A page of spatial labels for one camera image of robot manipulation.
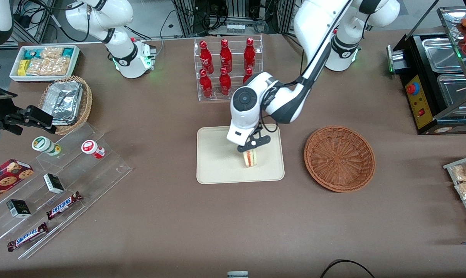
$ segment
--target red bottle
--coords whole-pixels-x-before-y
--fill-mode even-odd
[[[207,43],[201,41],[199,45],[201,46],[201,64],[207,73],[212,74],[214,72],[214,66],[212,65],[212,55],[207,49]]]
[[[248,67],[254,68],[255,66],[255,49],[254,49],[254,39],[249,37],[247,39],[247,47],[243,53],[244,64],[243,67],[247,70]]]
[[[230,94],[231,78],[228,75],[228,70],[226,70],[225,67],[221,68],[221,76],[219,76],[219,84],[221,84],[221,93],[227,97]]]
[[[243,77],[243,84],[245,85],[245,82],[247,82],[247,79],[249,79],[252,76],[252,68],[247,68],[245,70],[245,76]]]
[[[225,67],[228,72],[233,70],[233,59],[231,58],[231,50],[228,47],[228,40],[221,39],[221,52],[219,53],[221,58],[221,66]]]
[[[201,83],[201,90],[204,94],[204,97],[211,98],[212,97],[211,79],[207,76],[207,72],[205,71],[205,69],[201,69],[199,71],[199,74],[201,75],[201,78],[199,79],[199,83]]]

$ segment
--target wicker basket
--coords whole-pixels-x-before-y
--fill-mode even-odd
[[[369,143],[354,130],[337,125],[310,135],[304,159],[310,175],[336,192],[362,189],[375,172],[374,152]]]
[[[77,81],[78,83],[82,84],[84,86],[83,96],[82,96],[82,100],[80,101],[80,108],[79,108],[77,122],[74,125],[57,125],[56,134],[58,135],[65,135],[68,132],[71,132],[71,130],[73,130],[74,128],[76,128],[76,126],[87,121],[87,118],[89,118],[89,113],[91,112],[91,105],[92,105],[91,88],[89,88],[89,86],[87,86],[87,83],[78,76],[71,76],[68,78],[60,79],[56,81],[56,83],[63,83],[63,82],[68,82],[68,81]],[[44,98],[46,97],[46,93],[48,92],[48,89],[51,85],[52,84],[50,84],[48,88],[44,90],[44,93],[41,97],[41,101],[39,102],[39,105],[37,107],[41,108],[43,106]]]

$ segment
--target snickers bar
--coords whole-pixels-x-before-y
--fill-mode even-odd
[[[31,239],[34,239],[36,236],[39,236],[42,233],[48,233],[48,226],[46,226],[46,223],[44,222],[36,229],[33,229],[32,231],[18,238],[16,241],[10,241],[7,245],[7,249],[9,252],[12,252],[13,250],[19,248],[22,244],[30,241]]]
[[[72,194],[68,199],[63,201],[58,206],[54,207],[52,210],[48,211],[46,215],[48,216],[48,220],[53,219],[57,214],[61,213],[62,211],[66,210],[71,205],[75,204],[76,201],[82,199],[79,192],[77,191],[75,194]]]

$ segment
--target small white box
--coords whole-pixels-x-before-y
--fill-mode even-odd
[[[19,68],[20,61],[23,59],[25,51],[34,49],[35,47],[38,47],[40,49],[44,47],[63,47],[66,49],[74,49],[74,52],[72,53],[72,56],[70,57],[70,63],[69,63],[69,68],[67,70],[67,74],[65,75],[47,75],[47,76],[20,76],[17,75],[17,70]],[[19,81],[19,82],[39,82],[39,81],[55,81],[59,80],[65,77],[70,77],[72,76],[72,73],[74,72],[74,68],[76,67],[76,62],[77,58],[79,55],[79,48],[75,46],[74,44],[50,44],[50,45],[44,45],[44,46],[22,46],[19,49],[19,52],[17,53],[17,57],[15,59],[14,65],[12,66],[12,70],[10,71],[10,78],[14,81]]]

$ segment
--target beige tray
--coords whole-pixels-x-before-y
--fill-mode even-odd
[[[267,124],[273,130],[274,124]],[[279,181],[284,177],[283,153],[279,129],[268,134],[271,142],[260,146],[257,165],[245,166],[243,154],[226,139],[230,127],[201,128],[197,132],[197,181],[211,183],[247,183],[251,181]]]

